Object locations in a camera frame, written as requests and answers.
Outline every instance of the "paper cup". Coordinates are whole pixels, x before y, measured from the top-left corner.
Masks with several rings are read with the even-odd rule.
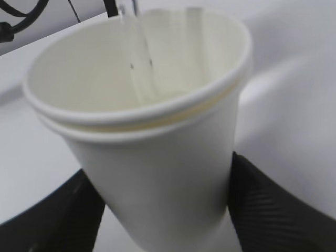
[[[195,252],[225,213],[238,97],[251,70],[251,38],[239,21],[201,9],[154,10],[142,19],[158,64],[177,57],[170,50],[189,50],[188,57],[194,57],[195,48],[188,43],[179,48],[178,39],[155,44],[162,43],[157,34],[175,36],[181,34],[178,28],[193,38],[201,30],[205,46],[197,64],[206,69],[202,78],[209,83],[166,102],[109,111],[109,103],[128,92],[115,75],[129,71],[122,26],[113,18],[47,48],[30,68],[24,93],[45,125],[66,140],[141,248]],[[192,75],[194,69],[199,76],[199,67],[186,71]],[[116,69],[109,84],[95,80],[102,69]]]

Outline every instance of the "white surface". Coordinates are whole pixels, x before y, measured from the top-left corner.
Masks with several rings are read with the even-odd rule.
[[[28,13],[35,7],[37,0],[6,0],[6,2],[19,11]],[[22,20],[23,18],[13,17],[0,9],[0,22],[8,22],[14,26]],[[0,55],[76,23],[76,17],[68,0],[49,1],[38,19],[27,29],[16,34],[13,42],[0,44]]]
[[[253,6],[250,0],[221,2],[209,1],[209,4],[241,17],[255,40],[256,69],[241,98],[236,150],[290,192],[336,218],[335,1],[259,0]],[[50,40],[48,37],[29,45],[29,52],[22,48],[0,57],[0,96],[19,80],[31,58]],[[47,195],[70,170],[78,168],[75,162],[71,165],[72,161],[65,167],[54,164],[57,159],[50,159],[51,149],[56,153],[65,146],[58,140],[48,141],[46,147],[42,140],[30,138],[33,134],[53,137],[50,132],[41,131],[37,122],[32,123],[35,119],[29,119],[33,115],[25,105],[15,106],[19,99],[1,105],[0,132],[4,132],[0,133],[0,178],[4,178],[0,190],[1,221],[33,205],[40,199],[37,192]],[[12,119],[5,123],[3,113]],[[21,138],[17,128],[22,128]],[[7,148],[9,144],[20,146],[24,142],[25,159],[19,157],[16,148]],[[31,146],[39,150],[39,156]],[[32,180],[28,184],[17,171],[22,167],[28,169],[26,163],[35,164],[34,160],[50,166],[30,166]],[[43,169],[48,169],[49,177],[41,176]]]

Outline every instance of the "black cable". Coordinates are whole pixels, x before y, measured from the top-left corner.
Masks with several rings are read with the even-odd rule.
[[[0,0],[0,9],[14,17],[26,17],[27,14],[20,12],[19,10],[11,7],[5,0]]]
[[[72,4],[71,0],[68,0],[68,2],[69,2],[69,5],[70,5],[74,15],[76,16],[77,21],[80,23],[80,19],[79,19],[79,16],[77,15],[77,12],[76,12],[75,8],[74,8],[74,5]]]
[[[19,33],[30,26],[41,15],[48,2],[49,0],[39,0],[35,8],[28,13],[26,18],[11,28],[11,33]]]

